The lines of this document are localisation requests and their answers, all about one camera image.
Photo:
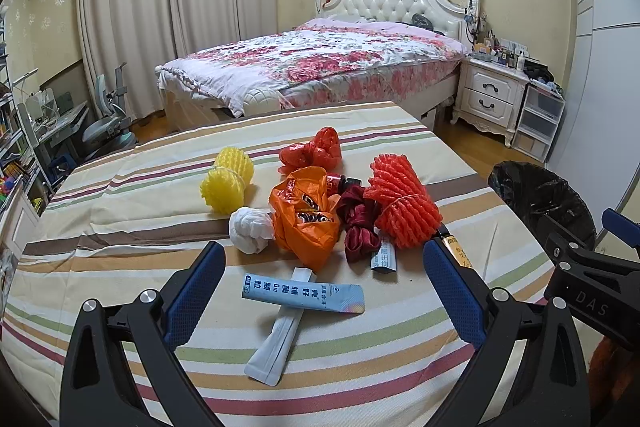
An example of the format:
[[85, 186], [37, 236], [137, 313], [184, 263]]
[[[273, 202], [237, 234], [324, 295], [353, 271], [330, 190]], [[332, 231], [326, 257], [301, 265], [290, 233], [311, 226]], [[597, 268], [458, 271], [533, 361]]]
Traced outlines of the yellow black small bottle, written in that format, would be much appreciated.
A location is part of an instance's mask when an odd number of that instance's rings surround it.
[[438, 237], [442, 241], [442, 245], [449, 251], [449, 254], [458, 262], [458, 265], [461, 265], [463, 268], [473, 268], [470, 259], [465, 254], [460, 243], [446, 227], [441, 227], [438, 230]]

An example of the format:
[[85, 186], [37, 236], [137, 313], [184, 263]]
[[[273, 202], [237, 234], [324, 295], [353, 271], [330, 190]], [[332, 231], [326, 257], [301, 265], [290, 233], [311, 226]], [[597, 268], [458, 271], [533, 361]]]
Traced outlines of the orange foam fruit net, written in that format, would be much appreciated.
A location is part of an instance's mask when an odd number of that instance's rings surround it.
[[405, 155], [381, 154], [370, 165], [372, 176], [363, 198], [380, 207], [375, 226], [396, 248], [411, 249], [429, 241], [442, 215]]

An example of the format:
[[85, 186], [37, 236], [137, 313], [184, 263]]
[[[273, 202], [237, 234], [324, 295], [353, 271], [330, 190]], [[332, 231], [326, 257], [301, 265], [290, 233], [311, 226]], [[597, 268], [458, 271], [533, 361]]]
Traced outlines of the light blue toothpaste box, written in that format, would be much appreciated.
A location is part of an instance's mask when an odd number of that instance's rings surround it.
[[361, 314], [366, 309], [360, 285], [278, 280], [246, 274], [242, 297], [293, 309]]

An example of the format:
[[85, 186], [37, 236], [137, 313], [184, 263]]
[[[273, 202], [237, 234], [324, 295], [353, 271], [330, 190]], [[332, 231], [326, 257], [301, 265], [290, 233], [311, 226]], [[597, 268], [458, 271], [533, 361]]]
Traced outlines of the grey white sachet pack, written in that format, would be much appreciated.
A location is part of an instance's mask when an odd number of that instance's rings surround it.
[[303, 315], [302, 291], [308, 291], [316, 277], [311, 269], [295, 268], [292, 279], [246, 274], [242, 297], [280, 306], [271, 333], [245, 365], [244, 373], [269, 387], [277, 386]]

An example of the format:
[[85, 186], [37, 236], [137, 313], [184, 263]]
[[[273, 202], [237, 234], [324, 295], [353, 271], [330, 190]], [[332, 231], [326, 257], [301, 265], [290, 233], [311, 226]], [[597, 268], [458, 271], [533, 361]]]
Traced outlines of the dark red wrapper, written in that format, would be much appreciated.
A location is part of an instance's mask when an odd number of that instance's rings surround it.
[[360, 185], [349, 185], [336, 206], [345, 231], [344, 251], [349, 263], [370, 259], [381, 247], [381, 239], [374, 231], [381, 207], [374, 199], [364, 198], [365, 191]]

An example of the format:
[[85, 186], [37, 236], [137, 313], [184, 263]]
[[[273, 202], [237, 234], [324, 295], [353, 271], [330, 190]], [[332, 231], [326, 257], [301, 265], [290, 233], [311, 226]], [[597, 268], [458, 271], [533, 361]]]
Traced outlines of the orange plastic snack bag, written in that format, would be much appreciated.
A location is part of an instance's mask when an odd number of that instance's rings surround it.
[[269, 195], [278, 246], [291, 251], [306, 268], [319, 272], [340, 236], [339, 200], [340, 196], [330, 193], [323, 168], [305, 167], [290, 173]]

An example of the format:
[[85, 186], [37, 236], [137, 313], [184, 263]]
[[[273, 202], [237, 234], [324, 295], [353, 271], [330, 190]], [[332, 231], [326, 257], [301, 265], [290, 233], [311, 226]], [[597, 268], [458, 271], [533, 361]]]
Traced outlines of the white tissue ball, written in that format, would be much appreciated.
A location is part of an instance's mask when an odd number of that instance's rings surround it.
[[274, 239], [270, 213], [250, 207], [235, 210], [229, 218], [229, 237], [243, 254], [260, 254]]

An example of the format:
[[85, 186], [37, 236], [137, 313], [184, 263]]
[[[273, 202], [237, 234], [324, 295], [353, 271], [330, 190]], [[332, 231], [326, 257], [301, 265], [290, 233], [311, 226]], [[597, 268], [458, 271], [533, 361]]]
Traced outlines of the yellow foam fruit net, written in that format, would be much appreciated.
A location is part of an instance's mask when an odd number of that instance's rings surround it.
[[244, 206], [245, 191], [253, 176], [250, 156], [237, 147], [225, 147], [200, 185], [201, 196], [213, 213], [230, 216]]

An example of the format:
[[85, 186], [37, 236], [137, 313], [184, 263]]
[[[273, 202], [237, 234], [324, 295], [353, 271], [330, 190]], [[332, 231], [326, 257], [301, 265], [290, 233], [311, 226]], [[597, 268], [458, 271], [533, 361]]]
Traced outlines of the red plastic bag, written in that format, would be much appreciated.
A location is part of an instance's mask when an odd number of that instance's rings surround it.
[[307, 143], [294, 143], [279, 152], [281, 174], [305, 167], [321, 167], [333, 171], [342, 161], [340, 137], [332, 127], [320, 129]]

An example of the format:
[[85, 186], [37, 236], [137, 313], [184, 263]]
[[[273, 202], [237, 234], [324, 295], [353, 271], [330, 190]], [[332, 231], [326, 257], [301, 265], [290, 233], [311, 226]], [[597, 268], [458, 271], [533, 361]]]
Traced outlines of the black lined trash bin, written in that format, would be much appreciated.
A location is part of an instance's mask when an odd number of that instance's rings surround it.
[[579, 194], [555, 173], [531, 162], [503, 161], [492, 168], [489, 186], [544, 246], [552, 228], [544, 217], [559, 223], [587, 248], [596, 246], [592, 214]]

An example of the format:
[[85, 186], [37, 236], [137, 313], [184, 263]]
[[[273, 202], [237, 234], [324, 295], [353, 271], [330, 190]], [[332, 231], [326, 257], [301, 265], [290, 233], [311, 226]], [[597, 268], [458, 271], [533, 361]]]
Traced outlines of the white wardrobe sliding door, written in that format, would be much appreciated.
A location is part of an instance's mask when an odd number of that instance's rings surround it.
[[548, 166], [599, 220], [637, 185], [639, 0], [576, 1], [565, 115]]

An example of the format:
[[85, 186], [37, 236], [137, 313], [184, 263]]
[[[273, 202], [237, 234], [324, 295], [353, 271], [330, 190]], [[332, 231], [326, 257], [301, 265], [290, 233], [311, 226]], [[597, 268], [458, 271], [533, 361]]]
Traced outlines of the white plastic drawer unit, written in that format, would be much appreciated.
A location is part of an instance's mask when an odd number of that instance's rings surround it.
[[561, 127], [564, 109], [565, 100], [558, 90], [529, 81], [512, 142], [514, 150], [544, 164]]

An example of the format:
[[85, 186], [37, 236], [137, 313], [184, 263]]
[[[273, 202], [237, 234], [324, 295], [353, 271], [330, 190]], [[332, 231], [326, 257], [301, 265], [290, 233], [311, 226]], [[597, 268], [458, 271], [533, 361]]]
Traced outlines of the striped table cloth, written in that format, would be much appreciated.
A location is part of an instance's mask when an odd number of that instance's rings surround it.
[[[552, 263], [486, 182], [398, 106], [375, 103], [217, 124], [140, 145], [77, 168], [43, 213], [18, 262], [2, 320], [1, 351], [16, 379], [58, 413], [64, 358], [82, 304], [130, 303], [188, 267], [227, 225], [200, 185], [216, 155], [239, 147], [255, 173], [247, 204], [264, 208], [280, 181], [278, 154], [323, 127], [340, 136], [342, 170], [367, 180], [381, 154], [406, 156], [473, 267], [489, 286], [536, 303]], [[320, 279], [358, 284], [360, 315], [308, 312], [279, 384], [245, 375], [278, 310], [242, 297], [246, 273], [287, 279], [298, 261], [270, 247], [226, 250], [226, 271], [178, 359], [229, 426], [421, 426], [472, 355], [430, 281], [420, 251], [401, 251], [393, 273], [350, 265], [335, 249]]]

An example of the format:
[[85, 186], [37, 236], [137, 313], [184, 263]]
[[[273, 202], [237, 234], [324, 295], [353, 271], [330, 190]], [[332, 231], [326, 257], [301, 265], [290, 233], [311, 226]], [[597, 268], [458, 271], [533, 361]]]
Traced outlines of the white two-drawer nightstand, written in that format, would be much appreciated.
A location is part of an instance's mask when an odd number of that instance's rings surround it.
[[528, 82], [524, 72], [465, 57], [450, 124], [462, 119], [479, 132], [502, 135], [510, 148]]

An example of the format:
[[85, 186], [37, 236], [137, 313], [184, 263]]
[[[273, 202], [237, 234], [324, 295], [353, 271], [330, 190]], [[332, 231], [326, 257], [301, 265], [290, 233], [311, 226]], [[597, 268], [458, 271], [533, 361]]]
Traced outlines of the red black cylindrical bottle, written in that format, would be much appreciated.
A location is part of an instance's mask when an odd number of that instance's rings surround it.
[[359, 179], [349, 178], [349, 176], [344, 176], [344, 174], [339, 176], [338, 174], [328, 173], [326, 175], [326, 188], [330, 196], [342, 195], [349, 187], [354, 185], [360, 186], [361, 181]]

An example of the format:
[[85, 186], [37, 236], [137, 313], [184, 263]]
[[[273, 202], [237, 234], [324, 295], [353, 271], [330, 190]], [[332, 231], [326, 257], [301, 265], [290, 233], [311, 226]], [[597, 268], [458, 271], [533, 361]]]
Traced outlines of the white bookshelf with books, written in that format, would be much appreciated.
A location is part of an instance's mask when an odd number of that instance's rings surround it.
[[8, 9], [1, 5], [1, 213], [8, 209], [12, 197], [22, 191], [40, 216], [50, 199], [49, 180], [24, 130], [26, 112], [18, 109], [14, 89], [36, 70], [18, 78], [17, 82], [11, 79], [6, 44]]

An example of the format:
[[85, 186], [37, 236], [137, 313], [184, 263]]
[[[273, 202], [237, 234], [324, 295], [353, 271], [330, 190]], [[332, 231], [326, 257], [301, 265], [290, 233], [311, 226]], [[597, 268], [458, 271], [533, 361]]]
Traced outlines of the grey office chair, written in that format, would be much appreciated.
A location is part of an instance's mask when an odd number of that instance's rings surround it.
[[92, 161], [100, 157], [130, 150], [137, 144], [134, 132], [130, 130], [132, 119], [126, 112], [125, 95], [128, 92], [124, 85], [126, 62], [114, 70], [115, 89], [107, 90], [105, 75], [99, 75], [94, 83], [96, 106], [100, 117], [84, 131], [82, 145], [88, 152], [85, 161]]

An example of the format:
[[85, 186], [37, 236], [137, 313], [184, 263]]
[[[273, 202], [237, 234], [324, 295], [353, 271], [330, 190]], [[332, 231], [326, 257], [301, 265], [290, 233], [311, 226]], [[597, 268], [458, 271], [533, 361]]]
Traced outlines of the cluttered grey desk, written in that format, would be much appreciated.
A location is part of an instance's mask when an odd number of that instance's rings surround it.
[[15, 107], [21, 129], [35, 153], [43, 178], [48, 187], [54, 187], [84, 161], [82, 140], [75, 139], [75, 135], [85, 129], [90, 107], [87, 101], [83, 101], [60, 114], [54, 96], [49, 101], [44, 99], [48, 92], [52, 90], [38, 92]]

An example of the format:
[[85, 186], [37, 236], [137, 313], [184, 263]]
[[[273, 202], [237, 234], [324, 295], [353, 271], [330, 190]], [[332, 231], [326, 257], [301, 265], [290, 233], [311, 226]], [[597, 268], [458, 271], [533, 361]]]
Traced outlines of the white bed with headboard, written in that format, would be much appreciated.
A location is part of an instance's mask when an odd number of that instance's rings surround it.
[[470, 46], [467, 9], [450, 0], [316, 0], [316, 10], [315, 18], [280, 34], [157, 66], [174, 126], [381, 101], [432, 121], [454, 101]]

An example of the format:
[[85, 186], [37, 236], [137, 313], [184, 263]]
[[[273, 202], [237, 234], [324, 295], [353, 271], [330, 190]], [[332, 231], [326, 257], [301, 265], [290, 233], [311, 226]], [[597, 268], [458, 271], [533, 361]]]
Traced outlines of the floral pink quilt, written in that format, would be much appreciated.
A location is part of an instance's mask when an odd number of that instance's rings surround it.
[[314, 18], [176, 58], [155, 72], [164, 95], [241, 117], [255, 90], [274, 92], [283, 107], [402, 103], [444, 80], [467, 53], [454, 38], [404, 23]]

